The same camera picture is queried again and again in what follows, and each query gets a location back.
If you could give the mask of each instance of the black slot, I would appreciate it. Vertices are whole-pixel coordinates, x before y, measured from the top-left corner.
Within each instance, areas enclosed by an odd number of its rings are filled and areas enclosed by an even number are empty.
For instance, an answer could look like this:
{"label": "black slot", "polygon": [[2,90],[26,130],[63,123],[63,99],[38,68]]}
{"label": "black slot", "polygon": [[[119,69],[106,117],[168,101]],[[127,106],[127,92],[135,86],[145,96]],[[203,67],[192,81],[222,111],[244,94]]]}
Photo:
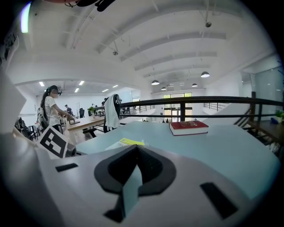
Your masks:
{"label": "black slot", "polygon": [[238,208],[220,191],[214,183],[204,183],[200,187],[210,199],[223,219],[235,213]]}
{"label": "black slot", "polygon": [[57,167],[55,167],[55,169],[57,170],[57,172],[62,172],[62,171],[69,170],[69,169],[75,168],[75,167],[78,167],[78,165],[75,164],[75,163],[71,163],[71,164],[67,164],[67,165],[57,166]]}

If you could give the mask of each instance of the yellow sticky note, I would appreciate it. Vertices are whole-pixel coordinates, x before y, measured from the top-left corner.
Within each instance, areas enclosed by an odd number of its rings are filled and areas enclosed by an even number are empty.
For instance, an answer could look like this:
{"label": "yellow sticky note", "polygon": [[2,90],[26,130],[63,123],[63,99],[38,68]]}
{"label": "yellow sticky note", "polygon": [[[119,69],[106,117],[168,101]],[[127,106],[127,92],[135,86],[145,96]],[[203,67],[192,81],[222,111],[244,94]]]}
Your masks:
{"label": "yellow sticky note", "polygon": [[127,145],[134,145],[134,144],[145,145],[144,142],[134,141],[134,140],[126,139],[126,138],[121,139],[120,142],[125,143]]}

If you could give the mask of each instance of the potted plant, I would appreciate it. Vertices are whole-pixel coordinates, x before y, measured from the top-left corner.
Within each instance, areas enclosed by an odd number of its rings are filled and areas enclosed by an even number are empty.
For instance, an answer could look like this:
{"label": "potted plant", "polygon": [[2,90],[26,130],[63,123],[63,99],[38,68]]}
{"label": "potted plant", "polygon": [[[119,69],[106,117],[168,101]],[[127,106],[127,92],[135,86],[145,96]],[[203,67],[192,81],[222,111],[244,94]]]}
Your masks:
{"label": "potted plant", "polygon": [[276,111],[275,114],[276,120],[278,121],[278,123],[282,122],[282,118],[284,117],[284,114],[281,110]]}
{"label": "potted plant", "polygon": [[94,112],[95,112],[94,107],[92,107],[92,106],[89,107],[89,108],[88,108],[88,111],[90,111],[90,112],[91,112],[91,115],[94,116]]}

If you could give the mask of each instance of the red book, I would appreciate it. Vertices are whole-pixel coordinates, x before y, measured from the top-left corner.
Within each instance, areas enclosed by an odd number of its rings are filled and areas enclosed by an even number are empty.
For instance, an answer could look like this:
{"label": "red book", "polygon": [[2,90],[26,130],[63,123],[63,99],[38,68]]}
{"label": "red book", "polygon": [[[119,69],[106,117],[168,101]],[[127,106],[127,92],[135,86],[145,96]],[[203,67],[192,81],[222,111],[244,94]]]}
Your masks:
{"label": "red book", "polygon": [[174,136],[208,133],[208,125],[201,121],[182,121],[169,123]]}

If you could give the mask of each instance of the long dark hair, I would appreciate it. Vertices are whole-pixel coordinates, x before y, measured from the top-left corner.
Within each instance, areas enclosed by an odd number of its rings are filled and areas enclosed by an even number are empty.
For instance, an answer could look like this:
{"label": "long dark hair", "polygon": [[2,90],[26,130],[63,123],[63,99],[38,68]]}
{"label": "long dark hair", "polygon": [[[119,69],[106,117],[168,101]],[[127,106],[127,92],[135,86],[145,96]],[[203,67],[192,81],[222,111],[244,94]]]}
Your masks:
{"label": "long dark hair", "polygon": [[46,115],[46,112],[45,112],[45,107],[44,107],[44,102],[45,102],[45,98],[52,92],[52,90],[57,90],[58,91],[58,88],[56,85],[52,85],[50,87],[48,87],[44,94],[43,94],[43,99],[41,100],[41,103],[40,103],[40,107],[43,108],[43,113],[44,113],[44,117],[45,119],[47,119],[47,115]]}

